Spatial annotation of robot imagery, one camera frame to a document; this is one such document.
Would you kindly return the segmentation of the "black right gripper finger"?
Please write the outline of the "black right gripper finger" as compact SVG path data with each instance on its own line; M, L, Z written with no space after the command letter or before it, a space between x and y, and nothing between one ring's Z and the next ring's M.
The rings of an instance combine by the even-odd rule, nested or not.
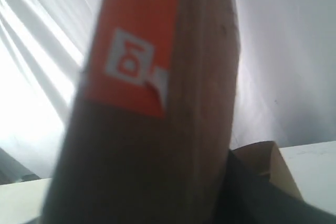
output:
M230 151L215 223L335 223L335 215L295 199L253 174Z

